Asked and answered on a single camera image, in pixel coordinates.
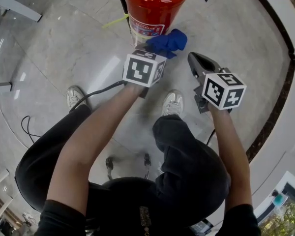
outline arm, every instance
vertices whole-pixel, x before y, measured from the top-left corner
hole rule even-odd
[[[219,154],[231,176],[231,188],[225,202],[225,213],[242,204],[252,205],[250,188],[250,169],[245,150],[240,142],[230,114],[212,105],[209,109],[213,116]]]
[[[142,90],[142,86],[127,84],[73,133],[59,155],[47,200],[86,214],[89,171]]]

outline leg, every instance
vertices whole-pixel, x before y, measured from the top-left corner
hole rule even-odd
[[[225,200],[230,187],[226,169],[219,156],[196,140],[178,115],[161,117],[153,133],[165,158],[164,173],[156,179],[157,196],[176,223],[196,224]]]
[[[43,210],[62,147],[89,115],[89,107],[80,105],[33,144],[20,161],[15,181],[23,198],[35,210]]]

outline gray tile floor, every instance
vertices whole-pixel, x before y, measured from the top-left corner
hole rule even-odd
[[[119,0],[17,0],[43,14],[39,23],[9,11],[0,21],[0,82],[11,81],[12,92],[0,95],[0,108],[16,136],[31,146],[20,121],[32,117],[30,130],[43,135],[68,112],[65,92],[71,85],[85,92],[121,79],[123,61],[133,50],[126,21],[102,29],[123,15]],[[237,73],[248,85],[242,105],[232,117],[245,148],[265,124],[288,69],[287,47],[275,24],[257,0],[186,0],[172,28],[188,36],[186,49],[167,63],[163,80],[145,100],[138,99],[96,160],[90,181],[107,180],[105,159],[119,159],[114,177],[143,176],[143,154],[152,158],[151,178],[160,174],[162,153],[151,128],[161,113],[167,91],[181,90],[183,119],[192,133],[206,141],[213,128],[210,115],[200,115],[193,100],[197,81],[187,63],[189,52],[207,55]],[[119,89],[93,97],[93,107]],[[218,152],[216,138],[211,146]],[[14,171],[26,148],[7,127],[0,112],[0,169],[10,176],[0,184],[0,196],[15,197],[17,214],[39,214],[26,204],[14,183]]]

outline hand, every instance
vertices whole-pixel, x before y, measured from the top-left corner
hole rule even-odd
[[[208,109],[210,110],[212,115],[222,115],[222,114],[228,114],[227,110],[219,110],[218,108],[216,108],[213,104],[211,104],[210,102],[208,102],[207,105]]]
[[[128,82],[125,87],[130,89],[134,94],[137,94],[137,95],[139,95],[143,91],[143,89],[145,88],[144,86],[134,84],[131,82]]]

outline sneaker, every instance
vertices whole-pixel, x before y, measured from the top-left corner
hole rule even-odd
[[[162,116],[180,115],[183,111],[183,100],[181,92],[172,90],[166,96],[163,102]]]
[[[67,90],[67,104],[69,109],[71,110],[75,106],[75,104],[77,104],[78,101],[82,99],[83,97],[84,97],[84,94],[77,86],[69,87],[69,89]],[[80,105],[81,104],[87,105],[86,100],[82,101]]]

